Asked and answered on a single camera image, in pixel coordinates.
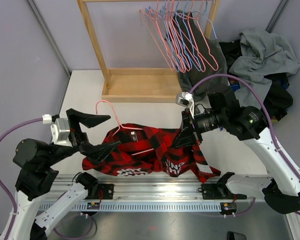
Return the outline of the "red black plaid shirt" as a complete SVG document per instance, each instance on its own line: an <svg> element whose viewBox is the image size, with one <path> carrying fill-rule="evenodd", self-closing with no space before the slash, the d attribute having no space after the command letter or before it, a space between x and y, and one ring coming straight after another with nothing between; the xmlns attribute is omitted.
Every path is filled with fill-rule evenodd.
<svg viewBox="0 0 300 240"><path fill-rule="evenodd" d="M125 123L108 131L103 143L119 141L102 162L84 158L83 170L96 170L110 176L145 176L163 172L178 176L192 171L202 183L220 176L221 172L211 167L198 145L172 148L179 133L175 128L155 128L134 123Z"/></svg>

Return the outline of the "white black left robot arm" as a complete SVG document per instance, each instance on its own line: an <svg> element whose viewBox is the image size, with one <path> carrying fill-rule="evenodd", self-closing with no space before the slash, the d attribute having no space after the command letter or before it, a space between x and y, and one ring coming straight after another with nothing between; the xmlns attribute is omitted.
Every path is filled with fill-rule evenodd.
<svg viewBox="0 0 300 240"><path fill-rule="evenodd" d="M75 153L100 163L120 144L117 141L93 145L81 129L81 126L88 129L96 127L110 118L109 115L82 113L70 108L66 111L65 118L44 114L41 118L9 129L12 132L36 122L49 124L52 142L26 138L17 145L13 162L20 167L20 172L15 183L15 194L8 194L12 201L12 210L0 234L0 240L46 240L76 204L98 196L99 181L91 174L83 172L49 209L37 214L59 174L59 171L52 169L53 165Z"/></svg>

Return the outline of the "pink wire hanger of plaid shirt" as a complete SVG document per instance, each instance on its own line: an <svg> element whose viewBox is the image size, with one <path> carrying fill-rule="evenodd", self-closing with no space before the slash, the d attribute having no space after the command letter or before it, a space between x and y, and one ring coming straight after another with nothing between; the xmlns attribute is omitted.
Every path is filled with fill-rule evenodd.
<svg viewBox="0 0 300 240"><path fill-rule="evenodd" d="M132 127L128 127L128 126L123 125L123 124L120 122L120 120L119 120L119 118L118 118L118 116L117 116L117 114L116 114L116 111L115 111L115 109L114 109L114 106L112 105L111 102L109 102L109 101L107 101L107 100L99 100L99 101L95 104L95 113L96 113L96 114L98 114L98 104L101 103L101 102L107 103L107 104L110 105L110 107L111 107L111 109L112 109L112 112L113 112L113 115L114 115L114 117L115 117L115 120L116 120L116 122L117 122L117 130L112 134L113 136L116 135L120 130L130 130L130 131L132 131L132 135L134 135L134 134L136 133L136 131L143 131L143 130L144 130L144 127L143 127L143 126L140 128L140 127L135 127L134 125L133 125ZM150 154L153 154L153 155L154 155L154 153L155 153L155 149L154 149L154 148L149 148L149 149L147 149L147 150L143 150L143 151L131 153L130 155L131 155L131 156L143 156L143 157L148 156L148 157L149 157Z"/></svg>

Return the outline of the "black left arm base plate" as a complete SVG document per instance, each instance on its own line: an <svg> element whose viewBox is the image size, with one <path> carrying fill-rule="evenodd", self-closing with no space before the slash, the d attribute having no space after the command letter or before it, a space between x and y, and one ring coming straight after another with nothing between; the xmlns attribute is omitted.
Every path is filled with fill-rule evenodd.
<svg viewBox="0 0 300 240"><path fill-rule="evenodd" d="M88 195L86 200L112 200L114 197L114 187L112 183L100 183L93 195Z"/></svg>

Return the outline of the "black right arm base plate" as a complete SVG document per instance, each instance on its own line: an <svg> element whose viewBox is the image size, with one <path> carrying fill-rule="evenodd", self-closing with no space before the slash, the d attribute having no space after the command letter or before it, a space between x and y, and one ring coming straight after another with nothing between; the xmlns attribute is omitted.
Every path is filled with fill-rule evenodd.
<svg viewBox="0 0 300 240"><path fill-rule="evenodd" d="M203 183L198 189L204 200L246 200L248 197L244 194L234 194L222 184Z"/></svg>

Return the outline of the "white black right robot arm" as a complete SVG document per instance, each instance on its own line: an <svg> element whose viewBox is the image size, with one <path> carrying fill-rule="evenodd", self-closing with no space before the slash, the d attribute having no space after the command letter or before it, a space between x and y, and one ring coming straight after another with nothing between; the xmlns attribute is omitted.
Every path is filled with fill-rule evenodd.
<svg viewBox="0 0 300 240"><path fill-rule="evenodd" d="M218 195L263 199L280 214L300 216L300 168L279 144L265 114L253 106L241 107L232 90L210 92L208 100L210 108L196 115L192 94L177 95L176 103L185 109L172 148L198 146L203 141L203 133L224 128L258 156L268 176L248 177L227 172L217 182Z"/></svg>

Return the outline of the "black button shirt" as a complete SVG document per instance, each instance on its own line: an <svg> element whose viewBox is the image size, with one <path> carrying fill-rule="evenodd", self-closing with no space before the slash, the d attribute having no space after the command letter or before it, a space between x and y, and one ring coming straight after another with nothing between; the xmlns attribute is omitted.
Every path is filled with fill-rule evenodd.
<svg viewBox="0 0 300 240"><path fill-rule="evenodd" d="M220 42L221 51L225 57L227 68L230 69L233 63L242 56L240 40L231 42ZM288 77L285 73L269 74L265 77L271 80L271 87L263 101L271 121L279 122L288 114L288 108L293 105L293 97L288 93Z"/></svg>

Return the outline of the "grey shirt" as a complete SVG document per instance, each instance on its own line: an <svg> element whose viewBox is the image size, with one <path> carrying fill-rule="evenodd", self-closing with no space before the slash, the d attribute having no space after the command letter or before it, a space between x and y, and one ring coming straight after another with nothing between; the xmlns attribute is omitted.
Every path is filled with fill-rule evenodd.
<svg viewBox="0 0 300 240"><path fill-rule="evenodd" d="M241 56L229 69L251 86L259 98L265 100L272 81L266 76L273 74L294 75L300 69L289 41L276 33L258 28L248 28L240 33Z"/></svg>

